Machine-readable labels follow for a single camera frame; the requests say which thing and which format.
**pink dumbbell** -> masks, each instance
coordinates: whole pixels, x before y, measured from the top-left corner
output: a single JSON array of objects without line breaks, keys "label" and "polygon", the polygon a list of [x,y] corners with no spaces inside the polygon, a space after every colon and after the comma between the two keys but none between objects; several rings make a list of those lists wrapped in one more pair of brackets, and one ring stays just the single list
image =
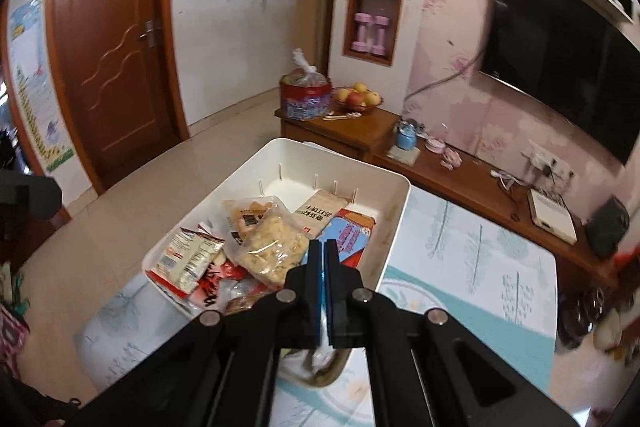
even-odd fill
[{"label": "pink dumbbell", "polygon": [[351,43],[351,49],[364,53],[367,51],[367,24],[371,24],[372,17],[368,13],[358,12],[355,19],[360,25],[358,26],[358,40]]},{"label": "pink dumbbell", "polygon": [[385,28],[389,26],[389,17],[378,15],[376,17],[376,25],[378,26],[378,44],[375,44],[371,47],[371,53],[382,57],[386,54]]}]

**door frame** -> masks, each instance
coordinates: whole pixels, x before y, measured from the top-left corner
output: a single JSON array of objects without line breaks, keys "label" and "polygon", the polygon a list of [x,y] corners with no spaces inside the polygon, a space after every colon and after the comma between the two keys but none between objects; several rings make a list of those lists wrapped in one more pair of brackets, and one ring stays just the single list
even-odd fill
[{"label": "door frame", "polygon": [[[54,20],[54,3],[51,0],[45,0],[45,27],[47,49],[49,51],[49,66],[51,80],[58,97],[58,105],[62,118],[65,121],[69,137],[74,144],[78,159],[82,167],[86,171],[92,185],[98,196],[104,194],[106,188],[104,183],[98,176],[94,162],[89,156],[87,149],[84,147],[78,126],[71,112],[71,106],[66,94],[65,84],[62,81],[62,65],[60,63],[60,55],[55,38],[53,24],[47,24],[46,21]],[[174,28],[172,24],[171,0],[160,0],[160,19],[162,21],[162,38],[164,39],[164,58],[167,71],[167,80],[173,105],[175,124],[177,125],[178,137],[181,141],[189,139],[189,128],[184,117],[184,107],[182,105],[182,97],[180,95],[180,84],[178,83],[178,71],[175,62],[174,52]]]}]

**flat screen tv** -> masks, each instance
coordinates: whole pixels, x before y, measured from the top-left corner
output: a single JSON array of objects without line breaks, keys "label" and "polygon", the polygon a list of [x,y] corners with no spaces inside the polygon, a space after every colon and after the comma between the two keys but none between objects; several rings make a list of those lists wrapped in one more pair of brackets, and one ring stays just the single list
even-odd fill
[{"label": "flat screen tv", "polygon": [[628,160],[640,131],[640,52],[583,1],[495,0],[481,72]]}]

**black speaker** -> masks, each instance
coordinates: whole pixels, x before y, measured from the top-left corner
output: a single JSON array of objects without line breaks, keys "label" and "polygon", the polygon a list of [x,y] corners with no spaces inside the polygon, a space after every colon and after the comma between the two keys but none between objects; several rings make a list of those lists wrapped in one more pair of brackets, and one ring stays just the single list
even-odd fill
[{"label": "black speaker", "polygon": [[618,198],[609,200],[596,210],[584,227],[593,252],[601,259],[616,253],[618,243],[629,229],[629,213]]}]

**children's wall chart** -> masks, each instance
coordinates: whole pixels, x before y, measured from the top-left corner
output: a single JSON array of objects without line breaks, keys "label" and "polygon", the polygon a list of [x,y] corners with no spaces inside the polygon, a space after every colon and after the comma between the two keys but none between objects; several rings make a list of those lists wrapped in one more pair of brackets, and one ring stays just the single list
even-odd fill
[{"label": "children's wall chart", "polygon": [[9,32],[16,102],[41,163],[47,172],[53,172],[75,151],[65,125],[60,122],[49,75],[42,0],[32,0],[14,10]]}]

